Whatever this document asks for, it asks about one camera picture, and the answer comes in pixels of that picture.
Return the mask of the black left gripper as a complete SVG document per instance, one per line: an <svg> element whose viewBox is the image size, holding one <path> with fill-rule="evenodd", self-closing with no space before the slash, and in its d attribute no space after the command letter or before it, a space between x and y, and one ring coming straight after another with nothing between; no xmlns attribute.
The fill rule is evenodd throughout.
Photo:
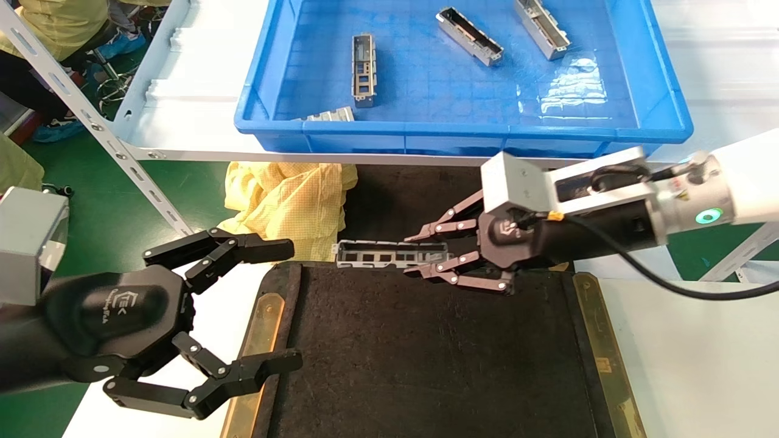
<svg viewBox="0 0 779 438"><path fill-rule="evenodd" d="M120 407L206 419L232 397L258 394L270 377L300 369L303 358L286 349L224 363L185 333L195 316L190 293L203 294L241 263L294 255L290 239L209 228L145 250L141 271L51 280L36 305L2 304L2 393L119 375L103 391ZM190 263L184 280L172 272ZM201 385L184 390L138 380L178 354L206 377Z"/></svg>

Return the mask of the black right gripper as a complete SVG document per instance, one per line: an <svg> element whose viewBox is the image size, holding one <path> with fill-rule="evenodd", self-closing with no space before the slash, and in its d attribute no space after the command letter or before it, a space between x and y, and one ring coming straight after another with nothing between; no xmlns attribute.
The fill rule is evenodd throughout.
<svg viewBox="0 0 779 438"><path fill-rule="evenodd" d="M577 217L631 251L659 246L663 238L657 233L644 201ZM447 249L425 250L414 260L405 261L403 274L434 285L514 296L515 274L510 269L551 267L615 254L600 238L568 220L538 221L529 228L519 228L513 221L484 213L483 190L448 208L437 221L422 225L417 235L406 237L405 241L462 238L475 235L477 230L479 252L453 255Z"/></svg>

